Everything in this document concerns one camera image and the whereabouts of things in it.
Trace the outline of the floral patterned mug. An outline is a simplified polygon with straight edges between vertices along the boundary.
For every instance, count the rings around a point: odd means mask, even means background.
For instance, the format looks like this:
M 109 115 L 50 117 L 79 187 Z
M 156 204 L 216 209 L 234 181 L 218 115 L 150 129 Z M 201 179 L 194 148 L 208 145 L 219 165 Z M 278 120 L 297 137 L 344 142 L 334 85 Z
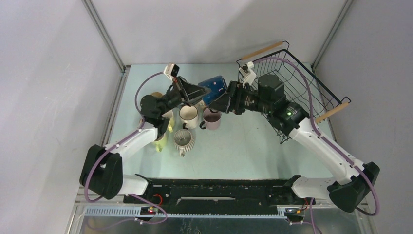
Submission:
M 207 105 L 204 103 L 203 100 L 201 100 L 196 104 L 196 107 L 200 112 L 203 112 L 207 108 Z

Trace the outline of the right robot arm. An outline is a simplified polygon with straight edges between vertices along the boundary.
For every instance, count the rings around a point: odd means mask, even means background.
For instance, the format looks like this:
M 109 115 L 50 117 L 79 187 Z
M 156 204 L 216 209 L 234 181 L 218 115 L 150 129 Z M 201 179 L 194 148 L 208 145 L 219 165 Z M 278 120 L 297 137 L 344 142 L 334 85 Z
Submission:
M 276 75 L 259 77 L 257 90 L 247 83 L 231 81 L 227 90 L 208 107 L 236 115 L 246 110 L 264 114 L 274 129 L 313 152 L 332 174 L 330 179 L 294 176 L 283 191 L 286 202 L 326 199 L 351 213 L 368 193 L 375 193 L 374 183 L 380 168 L 374 162 L 363 163 L 331 140 L 310 118 L 310 113 L 287 99 L 284 84 Z

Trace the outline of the light green mug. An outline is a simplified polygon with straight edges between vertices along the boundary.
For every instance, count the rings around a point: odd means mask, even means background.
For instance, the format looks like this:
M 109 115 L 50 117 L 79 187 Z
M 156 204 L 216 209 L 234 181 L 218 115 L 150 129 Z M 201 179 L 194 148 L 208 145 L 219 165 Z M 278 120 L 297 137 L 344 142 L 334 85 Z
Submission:
M 157 153 L 162 152 L 162 150 L 166 147 L 168 142 L 168 136 L 168 133 L 165 133 L 161 137 L 156 139 L 154 142 L 152 142 L 152 145 Z

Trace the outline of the white ribbed black-rimmed mug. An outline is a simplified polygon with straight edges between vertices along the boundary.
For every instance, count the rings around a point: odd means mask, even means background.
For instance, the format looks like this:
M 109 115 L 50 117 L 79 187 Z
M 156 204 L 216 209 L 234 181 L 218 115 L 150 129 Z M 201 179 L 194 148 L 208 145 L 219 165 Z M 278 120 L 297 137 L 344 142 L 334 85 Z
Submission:
M 195 129 L 198 126 L 198 109 L 195 106 L 183 106 L 179 111 L 179 117 L 183 129 Z

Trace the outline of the yellow mug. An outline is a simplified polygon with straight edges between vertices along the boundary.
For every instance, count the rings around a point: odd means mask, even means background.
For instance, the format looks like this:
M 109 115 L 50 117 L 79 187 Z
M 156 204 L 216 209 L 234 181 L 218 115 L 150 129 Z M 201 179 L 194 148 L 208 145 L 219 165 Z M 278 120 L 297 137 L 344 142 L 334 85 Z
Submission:
M 162 117 L 169 119 L 168 130 L 170 133 L 173 132 L 173 128 L 175 126 L 175 117 L 173 110 L 169 110 L 168 112 L 164 113 Z

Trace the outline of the white ribbed cup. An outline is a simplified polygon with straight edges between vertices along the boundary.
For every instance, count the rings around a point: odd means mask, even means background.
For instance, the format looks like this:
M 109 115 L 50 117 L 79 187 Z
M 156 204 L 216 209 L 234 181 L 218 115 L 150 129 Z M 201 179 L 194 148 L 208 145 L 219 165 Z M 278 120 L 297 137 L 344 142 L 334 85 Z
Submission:
M 195 136 L 187 129 L 178 130 L 173 137 L 175 148 L 179 155 L 184 157 L 195 145 Z

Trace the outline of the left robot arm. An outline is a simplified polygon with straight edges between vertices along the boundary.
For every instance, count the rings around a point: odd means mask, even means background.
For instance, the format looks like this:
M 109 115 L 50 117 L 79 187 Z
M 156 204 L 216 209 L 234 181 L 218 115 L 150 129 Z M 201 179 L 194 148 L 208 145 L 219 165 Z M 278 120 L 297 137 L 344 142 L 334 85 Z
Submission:
M 140 101 L 141 123 L 123 139 L 105 146 L 93 145 L 88 149 L 79 178 L 88 202 L 89 191 L 98 199 L 112 199 L 118 194 L 134 194 L 142 203 L 152 201 L 154 190 L 148 179 L 141 175 L 127 175 L 123 164 L 146 145 L 166 133 L 169 118 L 164 114 L 182 104 L 195 105 L 211 89 L 187 82 L 183 77 L 172 78 L 172 84 L 161 97 L 145 95 Z

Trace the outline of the beige ceramic cup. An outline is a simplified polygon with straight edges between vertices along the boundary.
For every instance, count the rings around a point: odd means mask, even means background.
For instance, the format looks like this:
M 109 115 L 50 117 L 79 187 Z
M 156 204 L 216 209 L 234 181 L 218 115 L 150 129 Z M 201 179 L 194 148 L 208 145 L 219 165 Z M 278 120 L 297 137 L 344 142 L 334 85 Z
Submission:
M 153 93 L 151 93 L 151 95 L 154 96 L 154 97 L 157 97 L 157 98 L 161 98 L 163 96 L 163 94 L 160 93 L 160 92 L 153 92 Z

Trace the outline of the dark blue mug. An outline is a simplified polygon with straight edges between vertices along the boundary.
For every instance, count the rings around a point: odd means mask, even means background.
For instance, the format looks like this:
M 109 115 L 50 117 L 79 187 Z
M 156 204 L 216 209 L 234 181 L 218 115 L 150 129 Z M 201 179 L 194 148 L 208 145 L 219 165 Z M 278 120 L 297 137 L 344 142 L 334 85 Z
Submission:
M 201 81 L 198 85 L 207 87 L 211 90 L 209 94 L 202 97 L 202 100 L 206 106 L 210 105 L 227 90 L 226 81 L 221 75 Z

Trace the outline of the lilac mug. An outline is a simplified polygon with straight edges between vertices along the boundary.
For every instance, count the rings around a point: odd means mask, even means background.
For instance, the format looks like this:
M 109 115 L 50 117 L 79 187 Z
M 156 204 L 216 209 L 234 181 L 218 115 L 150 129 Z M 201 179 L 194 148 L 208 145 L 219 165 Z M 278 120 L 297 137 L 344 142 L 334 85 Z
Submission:
M 206 108 L 203 111 L 202 117 L 203 121 L 199 125 L 202 130 L 217 130 L 220 127 L 222 117 L 221 112 Z

